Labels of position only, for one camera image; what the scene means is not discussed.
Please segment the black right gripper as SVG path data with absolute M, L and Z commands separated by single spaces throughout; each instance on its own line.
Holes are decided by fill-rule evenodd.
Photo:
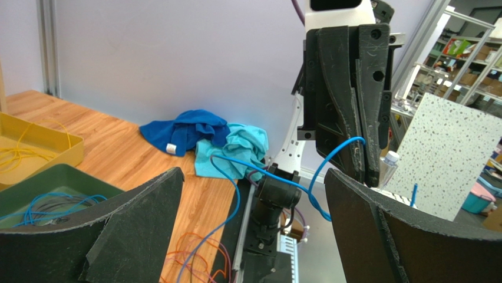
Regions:
M 352 137 L 365 139 L 365 183 L 379 186 L 388 144 L 394 51 L 405 42 L 386 23 L 307 32 L 294 92 L 303 97 L 302 140 L 326 157 Z

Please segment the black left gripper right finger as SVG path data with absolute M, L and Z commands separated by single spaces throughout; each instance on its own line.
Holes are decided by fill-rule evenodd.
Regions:
M 337 170 L 324 182 L 347 282 L 501 281 L 501 233 L 427 214 Z

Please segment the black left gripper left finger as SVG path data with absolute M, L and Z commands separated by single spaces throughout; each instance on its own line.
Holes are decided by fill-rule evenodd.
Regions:
M 1 228 L 1 281 L 159 282 L 183 182 L 173 167 L 63 223 Z

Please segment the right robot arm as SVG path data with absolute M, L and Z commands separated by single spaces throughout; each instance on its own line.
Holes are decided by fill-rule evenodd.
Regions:
M 357 182 L 378 185 L 379 155 L 387 145 L 394 51 L 404 36 L 389 24 L 385 1 L 308 1 L 298 11 L 305 26 L 303 64 L 293 86 L 296 111 L 288 138 L 257 184 L 244 250 L 277 253 L 284 209 L 300 200 L 299 164 L 307 141 L 324 163 Z

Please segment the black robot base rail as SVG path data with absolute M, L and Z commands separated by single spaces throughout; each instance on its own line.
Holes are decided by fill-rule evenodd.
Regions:
M 240 206 L 225 224 L 221 243 L 230 255 L 229 282 L 292 282 L 290 255 L 279 252 L 286 222 L 282 208 L 259 199 L 260 190 L 247 180 L 237 183 Z

